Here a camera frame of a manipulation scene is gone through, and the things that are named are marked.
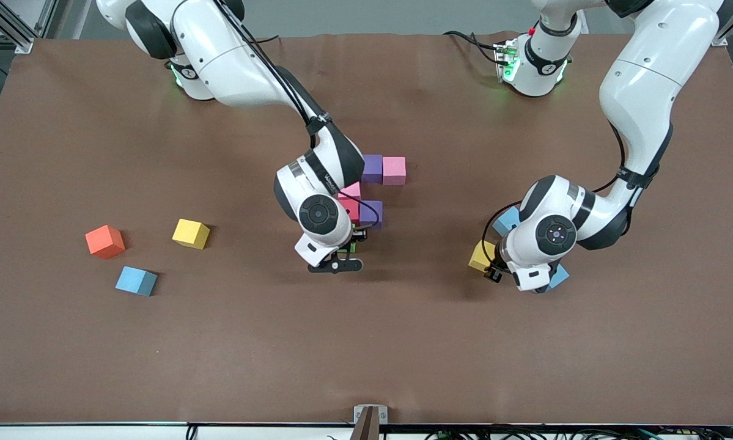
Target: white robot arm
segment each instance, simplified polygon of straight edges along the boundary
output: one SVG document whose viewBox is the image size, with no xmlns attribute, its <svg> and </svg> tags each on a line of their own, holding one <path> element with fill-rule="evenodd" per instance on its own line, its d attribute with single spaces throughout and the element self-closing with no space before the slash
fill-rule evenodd
<svg viewBox="0 0 733 440">
<path fill-rule="evenodd" d="M 572 20 L 568 35 L 549 35 L 542 28 L 525 37 L 520 47 L 548 54 L 562 48 L 548 60 L 564 61 L 576 31 L 574 8 L 587 0 L 571 0 L 547 25 Z M 635 34 L 613 62 L 600 86 L 600 104 L 627 147 L 626 162 L 620 167 L 610 192 L 601 197 L 558 175 L 540 179 L 526 193 L 520 205 L 521 224 L 504 236 L 495 255 L 496 270 L 514 275 L 520 290 L 544 292 L 556 269 L 556 262 L 578 242 L 588 250 L 608 248 L 628 228 L 632 210 L 660 167 L 671 141 L 671 108 L 701 59 L 718 28 L 716 11 L 722 0 L 610 0 L 609 7 L 635 22 Z M 541 23 L 553 14 L 546 13 Z M 542 44 L 534 39 L 542 36 Z M 509 51 L 504 51 L 512 59 Z M 554 75 L 542 75 L 543 68 L 515 58 L 520 67 L 512 70 L 511 83 L 527 95 L 543 95 L 556 84 Z"/>
<path fill-rule="evenodd" d="M 254 43 L 241 24 L 241 0 L 97 0 L 97 5 L 144 52 L 169 59 L 190 97 L 215 98 L 233 108 L 281 104 L 296 109 L 311 147 L 274 178 L 279 205 L 304 232 L 296 251 L 317 267 L 350 241 L 352 224 L 335 195 L 361 180 L 363 156 L 299 81 L 274 66 Z"/>
</svg>

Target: black cable tie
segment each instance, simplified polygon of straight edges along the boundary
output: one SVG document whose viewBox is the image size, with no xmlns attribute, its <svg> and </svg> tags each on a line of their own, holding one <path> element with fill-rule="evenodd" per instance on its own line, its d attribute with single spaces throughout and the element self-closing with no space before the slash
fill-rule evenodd
<svg viewBox="0 0 733 440">
<path fill-rule="evenodd" d="M 619 170 L 616 173 L 616 176 L 617 178 L 620 178 L 627 183 L 627 189 L 635 189 L 635 188 L 646 189 L 652 183 L 652 179 L 654 179 L 654 176 L 657 175 L 657 172 L 659 172 L 659 170 L 660 170 L 660 167 L 657 167 L 654 169 L 654 172 L 651 173 L 650 175 L 643 175 L 643 174 L 638 174 L 634 172 L 633 170 L 628 170 L 625 167 L 619 167 Z"/>
<path fill-rule="evenodd" d="M 315 134 L 318 134 L 318 131 L 322 130 L 327 123 L 332 122 L 333 118 L 329 114 L 329 112 L 324 112 L 323 114 L 320 114 L 318 116 L 315 116 L 309 120 L 309 123 L 307 123 L 307 133 L 309 133 L 310 136 L 315 136 Z"/>
</svg>

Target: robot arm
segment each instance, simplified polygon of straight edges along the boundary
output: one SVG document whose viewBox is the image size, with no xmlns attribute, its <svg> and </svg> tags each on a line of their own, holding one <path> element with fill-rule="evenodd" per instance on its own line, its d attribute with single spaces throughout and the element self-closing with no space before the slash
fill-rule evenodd
<svg viewBox="0 0 733 440">
<path fill-rule="evenodd" d="M 190 97 L 215 98 L 233 108 L 280 104 L 299 112 L 312 147 L 274 178 L 277 201 L 304 232 L 296 251 L 318 266 L 350 241 L 350 218 L 335 195 L 361 179 L 363 156 L 288 70 L 265 62 L 249 44 L 240 0 L 98 0 L 98 7 L 115 26 L 123 23 L 144 52 L 170 59 Z"/>
<path fill-rule="evenodd" d="M 619 3 L 630 10 L 626 0 Z M 624 138 L 626 162 L 604 197 L 558 175 L 529 189 L 520 207 L 521 224 L 503 237 L 495 256 L 495 265 L 514 274 L 520 290 L 547 286 L 553 262 L 576 242 L 588 250 L 615 244 L 659 170 L 673 131 L 673 102 L 715 36 L 721 0 L 642 4 L 632 15 L 635 34 L 600 87 L 603 112 Z"/>
</svg>

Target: table surface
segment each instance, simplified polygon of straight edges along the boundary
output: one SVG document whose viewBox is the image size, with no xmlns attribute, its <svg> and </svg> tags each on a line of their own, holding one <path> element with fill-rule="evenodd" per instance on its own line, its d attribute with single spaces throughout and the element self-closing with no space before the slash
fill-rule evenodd
<svg viewBox="0 0 733 440">
<path fill-rule="evenodd" d="M 495 41 L 503 35 L 484 41 Z M 548 295 L 467 267 L 491 213 L 534 180 L 593 188 L 618 165 L 599 84 L 624 36 L 583 36 L 526 98 L 450 37 L 265 45 L 364 153 L 385 224 L 358 274 L 311 275 L 271 192 L 307 148 L 289 108 L 184 97 L 131 42 L 37 41 L 0 98 L 0 422 L 391 421 L 733 424 L 733 71 L 711 48 L 617 246 L 565 257 Z M 204 251 L 171 241 L 212 225 Z M 84 234 L 123 231 L 103 261 Z M 160 274 L 120 292 L 124 265 Z"/>
</svg>

